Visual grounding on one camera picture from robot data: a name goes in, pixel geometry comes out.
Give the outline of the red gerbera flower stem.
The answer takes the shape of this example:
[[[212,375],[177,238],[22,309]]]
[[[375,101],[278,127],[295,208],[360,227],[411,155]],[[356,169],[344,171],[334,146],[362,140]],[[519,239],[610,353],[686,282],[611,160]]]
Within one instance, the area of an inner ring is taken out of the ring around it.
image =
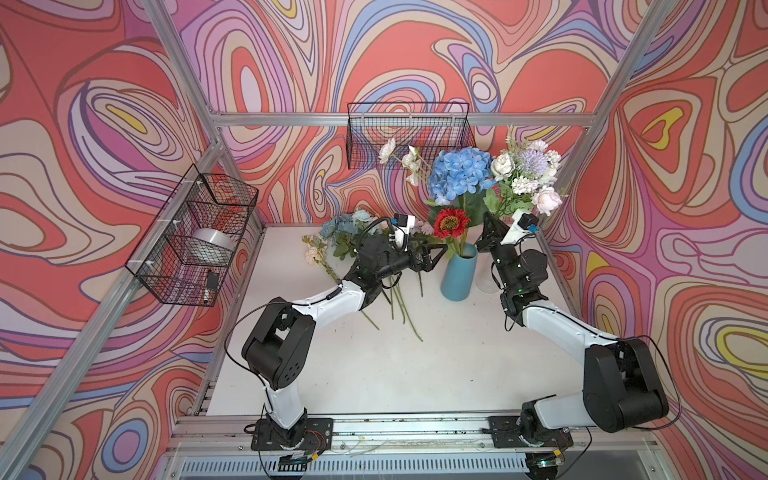
[[[453,256],[464,258],[470,223],[465,210],[455,207],[442,208],[432,223],[433,235],[448,246]]]

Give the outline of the cream rose spray stem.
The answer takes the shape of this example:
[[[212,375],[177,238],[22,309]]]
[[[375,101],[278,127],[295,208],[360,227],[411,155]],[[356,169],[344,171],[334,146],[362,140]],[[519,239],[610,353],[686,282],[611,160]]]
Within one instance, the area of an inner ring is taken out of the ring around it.
[[[381,294],[381,281],[366,273],[358,260],[343,277],[339,277],[328,263],[327,245],[319,235],[304,236],[302,241],[307,244],[305,260],[310,265],[322,267],[335,282],[333,287],[321,293],[292,302],[301,314],[315,321],[318,329],[363,311]]]

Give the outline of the bright blue hydrangea stem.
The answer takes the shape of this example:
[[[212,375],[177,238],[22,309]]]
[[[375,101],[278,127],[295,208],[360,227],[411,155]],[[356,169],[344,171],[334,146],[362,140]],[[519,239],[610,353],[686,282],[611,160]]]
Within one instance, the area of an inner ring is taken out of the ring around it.
[[[476,147],[441,151],[427,184],[429,222],[433,223],[441,210],[456,208],[470,219],[470,227],[480,225],[487,211],[486,192],[496,185],[491,163],[491,155]]]

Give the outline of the teal ceramic vase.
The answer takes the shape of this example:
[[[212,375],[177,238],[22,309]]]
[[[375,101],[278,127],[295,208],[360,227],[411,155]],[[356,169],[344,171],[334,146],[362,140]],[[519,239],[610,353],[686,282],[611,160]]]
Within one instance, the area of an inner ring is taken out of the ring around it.
[[[474,245],[467,244],[464,255],[454,255],[448,262],[441,285],[441,294],[450,301],[459,302],[468,298],[474,279],[478,252]]]

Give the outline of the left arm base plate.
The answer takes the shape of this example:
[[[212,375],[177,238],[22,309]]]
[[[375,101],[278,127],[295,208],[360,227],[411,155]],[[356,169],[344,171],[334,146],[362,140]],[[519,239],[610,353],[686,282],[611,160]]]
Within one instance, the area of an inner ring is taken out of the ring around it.
[[[333,442],[334,420],[330,417],[300,419],[290,429],[280,427],[267,417],[258,420],[253,427],[250,448],[257,452],[322,452]]]

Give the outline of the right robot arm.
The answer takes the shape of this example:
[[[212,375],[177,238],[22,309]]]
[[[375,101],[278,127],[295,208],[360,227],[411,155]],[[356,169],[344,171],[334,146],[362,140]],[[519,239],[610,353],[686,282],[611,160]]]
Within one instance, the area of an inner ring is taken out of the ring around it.
[[[518,249],[537,226],[537,217],[530,213],[521,214],[512,225],[485,213],[475,243],[479,252],[491,256],[506,329],[521,326],[546,337],[583,369],[580,392],[523,405],[516,428],[522,439],[538,444],[546,435],[570,428],[615,433],[666,417],[667,395],[645,341],[602,332],[542,294],[540,286],[548,277],[546,254]]]

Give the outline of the white poppy flower stem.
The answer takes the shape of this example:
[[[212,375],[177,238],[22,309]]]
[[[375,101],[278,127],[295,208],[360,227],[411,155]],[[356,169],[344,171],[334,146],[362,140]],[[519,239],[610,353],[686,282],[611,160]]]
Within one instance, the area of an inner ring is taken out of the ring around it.
[[[394,137],[389,138],[378,150],[378,162],[381,165],[394,161],[405,171],[405,182],[412,187],[429,186],[432,166],[421,154],[419,148],[408,145],[403,155],[396,154],[397,143]]]

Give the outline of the purple and pink mixed bouquet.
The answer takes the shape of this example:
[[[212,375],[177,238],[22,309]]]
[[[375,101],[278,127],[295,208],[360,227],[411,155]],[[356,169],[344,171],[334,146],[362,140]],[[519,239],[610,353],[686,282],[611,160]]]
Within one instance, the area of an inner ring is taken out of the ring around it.
[[[505,147],[489,166],[494,185],[485,194],[487,210],[497,218],[511,218],[517,211],[550,216],[562,204],[555,189],[562,156],[541,139],[519,139],[512,126]]]

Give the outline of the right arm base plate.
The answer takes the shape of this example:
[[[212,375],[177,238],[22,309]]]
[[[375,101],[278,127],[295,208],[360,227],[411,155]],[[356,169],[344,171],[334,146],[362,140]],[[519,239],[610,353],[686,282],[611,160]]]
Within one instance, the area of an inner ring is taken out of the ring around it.
[[[547,429],[530,412],[512,416],[490,416],[483,430],[492,438],[495,448],[558,448],[573,446],[572,436],[565,429]]]

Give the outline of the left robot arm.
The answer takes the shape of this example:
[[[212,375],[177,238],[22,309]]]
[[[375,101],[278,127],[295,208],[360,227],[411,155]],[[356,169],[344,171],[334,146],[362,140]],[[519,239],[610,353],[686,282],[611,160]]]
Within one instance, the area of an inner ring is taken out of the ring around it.
[[[396,233],[366,238],[356,251],[352,266],[335,287],[304,300],[269,301],[244,341],[241,356],[249,371],[264,382],[268,418],[280,429],[295,429],[305,421],[296,380],[315,330],[364,310],[383,292],[385,280],[406,270],[432,271],[447,246]]]

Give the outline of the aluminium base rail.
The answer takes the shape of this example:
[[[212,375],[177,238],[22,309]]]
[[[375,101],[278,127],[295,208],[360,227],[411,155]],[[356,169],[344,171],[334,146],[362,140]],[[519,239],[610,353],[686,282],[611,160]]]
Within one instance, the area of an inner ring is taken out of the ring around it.
[[[566,430],[539,446],[519,440],[516,413],[338,414],[326,439],[281,450],[255,440],[254,416],[184,419],[159,479],[674,479],[649,433]]]

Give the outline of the clear glass cup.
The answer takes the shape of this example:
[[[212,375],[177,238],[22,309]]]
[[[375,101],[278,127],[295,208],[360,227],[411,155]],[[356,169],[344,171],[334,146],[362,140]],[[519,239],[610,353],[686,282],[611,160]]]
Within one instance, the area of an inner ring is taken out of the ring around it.
[[[494,280],[492,267],[493,259],[491,256],[489,254],[482,254],[477,264],[475,285],[486,294],[496,294],[500,291],[500,287]]]

